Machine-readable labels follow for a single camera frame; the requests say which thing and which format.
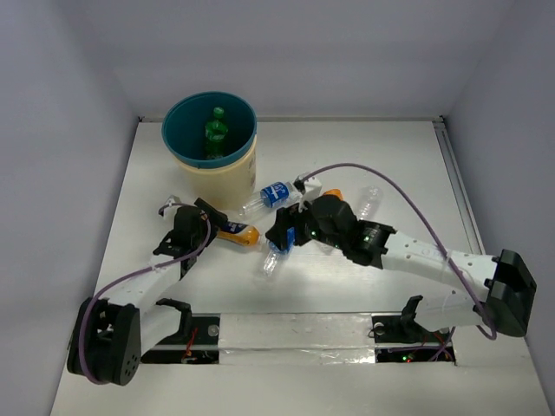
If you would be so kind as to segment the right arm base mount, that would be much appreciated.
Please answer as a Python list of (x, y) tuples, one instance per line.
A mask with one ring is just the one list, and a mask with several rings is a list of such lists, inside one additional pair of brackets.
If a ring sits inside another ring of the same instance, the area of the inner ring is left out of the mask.
[(375, 344), (377, 363), (455, 363), (449, 335), (448, 329), (429, 332), (412, 322), (405, 327), (399, 315), (374, 315), (368, 332)]

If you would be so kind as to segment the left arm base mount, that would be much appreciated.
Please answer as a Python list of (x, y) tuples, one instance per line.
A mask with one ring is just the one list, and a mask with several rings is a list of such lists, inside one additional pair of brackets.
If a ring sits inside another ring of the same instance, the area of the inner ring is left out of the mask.
[(219, 315), (193, 315), (188, 335), (169, 337), (144, 353), (144, 364), (219, 363)]

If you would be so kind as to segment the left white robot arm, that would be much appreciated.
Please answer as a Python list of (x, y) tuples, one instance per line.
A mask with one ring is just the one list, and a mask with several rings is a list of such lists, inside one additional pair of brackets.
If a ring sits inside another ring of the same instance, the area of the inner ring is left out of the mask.
[(202, 198), (168, 202), (161, 216), (173, 226), (150, 262), (109, 283), (81, 305), (69, 343), (66, 368), (96, 385), (125, 386), (142, 356), (160, 343), (191, 346), (199, 329), (189, 303), (164, 294), (197, 263), (228, 217)]

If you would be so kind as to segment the orange juice bottle blue label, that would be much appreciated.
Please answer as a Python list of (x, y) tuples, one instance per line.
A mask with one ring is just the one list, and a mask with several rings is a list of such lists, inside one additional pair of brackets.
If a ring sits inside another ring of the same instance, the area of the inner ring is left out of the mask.
[(260, 239), (260, 232), (254, 225), (226, 222), (217, 232), (217, 238), (243, 247), (254, 247)]

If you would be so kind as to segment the green plastic bottle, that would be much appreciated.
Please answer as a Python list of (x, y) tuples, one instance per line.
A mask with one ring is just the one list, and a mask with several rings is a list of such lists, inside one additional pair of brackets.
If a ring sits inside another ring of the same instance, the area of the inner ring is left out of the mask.
[(221, 159), (225, 156), (225, 140), (228, 131), (228, 126), (225, 124), (225, 110), (222, 107), (215, 107), (212, 110), (212, 118), (205, 124), (206, 159)]

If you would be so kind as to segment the blue label water bottle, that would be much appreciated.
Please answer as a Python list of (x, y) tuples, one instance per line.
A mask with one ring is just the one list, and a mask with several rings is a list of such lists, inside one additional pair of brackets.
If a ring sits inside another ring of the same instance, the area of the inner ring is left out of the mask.
[(283, 250), (279, 249), (274, 243), (270, 242), (266, 237), (262, 239), (265, 259), (262, 264), (261, 272), (262, 276), (271, 279), (272, 276), (278, 270), (278, 267), (285, 261), (294, 246), (295, 243), (295, 231), (291, 227), (286, 233), (286, 245)]

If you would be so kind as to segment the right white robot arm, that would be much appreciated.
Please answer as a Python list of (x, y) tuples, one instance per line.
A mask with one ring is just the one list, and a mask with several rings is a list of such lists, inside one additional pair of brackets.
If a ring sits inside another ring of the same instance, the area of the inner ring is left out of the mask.
[(352, 263), (409, 273), (450, 287), (448, 295), (409, 298), (399, 329), (410, 340), (447, 327), (487, 325), (497, 334), (526, 335), (537, 290), (522, 256), (474, 255), (427, 244), (395, 228), (358, 218), (334, 195), (277, 210), (266, 239), (278, 250), (310, 241), (340, 250)]

